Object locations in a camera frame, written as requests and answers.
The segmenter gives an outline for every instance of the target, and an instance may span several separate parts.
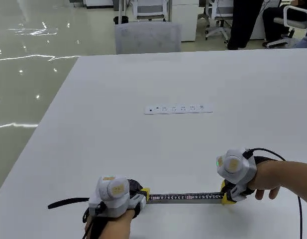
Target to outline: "power outlet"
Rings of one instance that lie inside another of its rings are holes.
[[[213,113],[212,104],[174,104],[148,106],[144,109],[146,115]]]

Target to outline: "gray chair back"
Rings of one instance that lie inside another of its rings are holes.
[[[140,21],[115,25],[117,54],[181,51],[181,26],[173,22]]]

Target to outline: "office chair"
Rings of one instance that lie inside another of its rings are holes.
[[[276,18],[274,18],[274,22],[278,23],[278,24],[282,24],[286,27],[290,27],[290,28],[292,28],[292,30],[290,31],[290,33],[287,36],[283,37],[283,39],[267,43],[266,49],[270,49],[272,47],[280,46],[280,45],[284,45],[284,44],[289,45],[292,42],[292,37],[294,35],[295,29],[307,30],[307,21],[293,21],[293,20],[287,19],[287,10],[288,9],[303,11],[307,14],[307,9],[302,9],[302,8],[299,8],[299,7],[296,7],[296,6],[291,6],[291,5],[286,6],[284,8],[284,17],[283,18],[276,17]]]
[[[208,16],[208,8],[209,8],[208,0],[199,0],[199,7],[204,7],[204,11],[203,13],[200,13],[198,15],[198,19],[204,18],[206,20],[206,28],[209,28],[210,24],[209,24],[209,16]]]
[[[115,25],[115,45],[117,54],[181,52],[181,26],[162,21]]]
[[[132,12],[137,19],[162,18],[168,15],[168,0],[131,0]]]
[[[224,27],[224,23],[227,20],[233,20],[233,0],[208,0],[208,2],[211,4],[211,7],[208,8],[208,15],[211,19],[216,20],[216,23],[220,22],[220,26],[213,30],[207,27],[205,29],[205,40],[209,36],[221,32],[225,38],[224,43],[226,44],[228,42],[227,32],[230,31],[230,28]]]

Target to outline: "white desk in background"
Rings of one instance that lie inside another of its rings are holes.
[[[144,114],[191,102],[214,113]],[[81,238],[85,203],[47,205],[89,197],[101,175],[153,193],[218,191],[215,158],[243,146],[307,162],[307,49],[80,57],[0,189],[0,239]],[[298,236],[286,189],[225,207],[149,205],[131,229],[131,239]]]

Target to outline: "white cabinet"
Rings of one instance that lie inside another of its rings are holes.
[[[264,29],[264,22],[263,22],[263,11],[268,7],[278,7],[279,0],[265,0],[262,5],[262,9],[258,18],[256,20],[253,33],[251,35],[251,40],[255,39],[264,39],[265,38],[265,29]]]
[[[172,22],[181,25],[181,41],[195,41],[199,0],[172,0]]]

